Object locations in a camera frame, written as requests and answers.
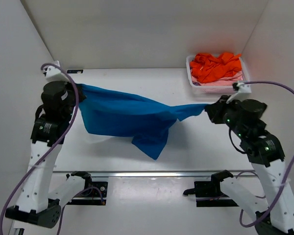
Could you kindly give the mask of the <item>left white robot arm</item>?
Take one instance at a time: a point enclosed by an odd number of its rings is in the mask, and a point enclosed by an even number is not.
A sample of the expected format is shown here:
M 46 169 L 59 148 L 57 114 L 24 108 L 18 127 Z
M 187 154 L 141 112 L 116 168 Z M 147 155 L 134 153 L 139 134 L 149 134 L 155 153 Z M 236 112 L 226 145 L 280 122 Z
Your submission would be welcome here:
M 75 171 L 67 175 L 64 184 L 49 192 L 55 161 L 78 105 L 85 98 L 81 85 L 54 81 L 43 87 L 43 104 L 36 110 L 30 137 L 26 179 L 21 183 L 16 204 L 4 210 L 6 218 L 51 229 L 57 224 L 64 206 L 90 185 L 88 172 Z

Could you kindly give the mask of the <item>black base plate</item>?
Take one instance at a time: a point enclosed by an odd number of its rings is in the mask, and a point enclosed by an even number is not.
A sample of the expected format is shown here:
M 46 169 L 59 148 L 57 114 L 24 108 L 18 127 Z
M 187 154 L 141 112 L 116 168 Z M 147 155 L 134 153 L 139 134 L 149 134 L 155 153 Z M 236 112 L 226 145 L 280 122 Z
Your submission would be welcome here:
M 197 208 L 237 207 L 238 205 L 227 195 L 215 191 L 210 181 L 195 181 Z
M 68 205 L 105 206 L 108 192 L 107 177 L 92 177 L 86 184 L 86 191 L 73 198 Z

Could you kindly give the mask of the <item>blue t shirt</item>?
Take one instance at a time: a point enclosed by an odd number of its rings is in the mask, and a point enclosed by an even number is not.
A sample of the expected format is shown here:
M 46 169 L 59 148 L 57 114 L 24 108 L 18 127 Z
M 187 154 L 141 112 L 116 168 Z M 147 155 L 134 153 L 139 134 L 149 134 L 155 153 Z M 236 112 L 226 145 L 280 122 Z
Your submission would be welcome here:
M 131 137 L 132 144 L 157 160 L 176 121 L 200 115 L 206 104 L 169 106 L 136 94 L 79 84 L 79 109 L 86 131 L 93 135 Z

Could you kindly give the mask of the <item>orange t shirt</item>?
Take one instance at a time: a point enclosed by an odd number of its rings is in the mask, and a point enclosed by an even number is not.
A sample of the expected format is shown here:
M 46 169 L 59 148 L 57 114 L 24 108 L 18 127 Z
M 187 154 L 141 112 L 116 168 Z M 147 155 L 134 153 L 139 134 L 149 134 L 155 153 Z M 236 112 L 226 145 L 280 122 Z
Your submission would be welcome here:
M 232 78 L 242 71 L 241 54 L 223 52 L 219 56 L 198 53 L 189 63 L 192 78 L 199 84 Z

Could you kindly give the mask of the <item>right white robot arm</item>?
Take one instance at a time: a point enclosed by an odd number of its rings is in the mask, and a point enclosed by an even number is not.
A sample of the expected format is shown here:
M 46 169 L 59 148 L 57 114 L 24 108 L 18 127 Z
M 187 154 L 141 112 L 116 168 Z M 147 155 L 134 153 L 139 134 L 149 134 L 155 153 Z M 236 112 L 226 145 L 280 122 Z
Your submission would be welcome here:
M 294 194 L 286 175 L 285 154 L 261 120 L 267 105 L 254 99 L 229 98 L 223 95 L 204 110 L 213 124 L 226 124 L 240 139 L 240 150 L 247 155 L 265 198 L 253 195 L 227 170 L 212 174 L 209 181 L 196 182 L 183 194 L 193 194 L 197 201 L 229 197 L 253 220 L 257 234 L 294 235 Z

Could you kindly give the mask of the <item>aluminium table rail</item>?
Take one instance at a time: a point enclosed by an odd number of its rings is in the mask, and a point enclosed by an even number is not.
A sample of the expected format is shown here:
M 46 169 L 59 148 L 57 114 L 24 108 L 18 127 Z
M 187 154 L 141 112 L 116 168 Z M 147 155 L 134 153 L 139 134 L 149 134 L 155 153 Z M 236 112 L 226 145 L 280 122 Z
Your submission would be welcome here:
M 88 171 L 92 177 L 157 178 L 157 177 L 210 177 L 218 171 Z

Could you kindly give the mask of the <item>black label sticker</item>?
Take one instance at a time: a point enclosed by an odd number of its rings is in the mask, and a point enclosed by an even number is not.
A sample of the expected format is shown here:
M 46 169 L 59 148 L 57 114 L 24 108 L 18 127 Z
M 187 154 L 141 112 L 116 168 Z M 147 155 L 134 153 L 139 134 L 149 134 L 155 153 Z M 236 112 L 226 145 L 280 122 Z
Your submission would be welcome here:
M 84 70 L 67 70 L 67 74 L 82 74 Z

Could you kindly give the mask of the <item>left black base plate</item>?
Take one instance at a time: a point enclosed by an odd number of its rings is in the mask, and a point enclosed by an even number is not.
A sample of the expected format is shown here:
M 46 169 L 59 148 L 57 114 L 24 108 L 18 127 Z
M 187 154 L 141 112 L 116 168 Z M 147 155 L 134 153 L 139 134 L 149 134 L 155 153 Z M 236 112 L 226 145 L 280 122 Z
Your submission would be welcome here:
M 73 198 L 68 205 L 105 206 L 108 192 L 107 177 L 92 177 L 86 184 L 86 191 Z

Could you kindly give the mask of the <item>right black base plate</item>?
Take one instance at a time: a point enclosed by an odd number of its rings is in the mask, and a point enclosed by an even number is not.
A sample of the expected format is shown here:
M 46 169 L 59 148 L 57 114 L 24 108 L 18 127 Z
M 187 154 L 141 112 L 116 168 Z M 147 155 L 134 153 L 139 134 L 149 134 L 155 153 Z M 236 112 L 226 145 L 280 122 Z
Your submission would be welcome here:
M 227 195 L 215 191 L 210 181 L 195 181 L 197 208 L 237 207 L 238 205 Z

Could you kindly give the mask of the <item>pink t shirt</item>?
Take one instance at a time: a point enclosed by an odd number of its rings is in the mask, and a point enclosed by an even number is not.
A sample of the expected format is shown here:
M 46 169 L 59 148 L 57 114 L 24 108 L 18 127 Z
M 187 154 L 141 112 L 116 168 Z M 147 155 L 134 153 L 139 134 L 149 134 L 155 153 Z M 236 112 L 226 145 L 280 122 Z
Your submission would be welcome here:
M 192 83 L 198 86 L 231 86 L 234 82 L 243 81 L 243 71 L 236 73 L 233 77 L 223 77 L 217 81 L 209 83 L 199 83 L 197 79 L 191 76 Z

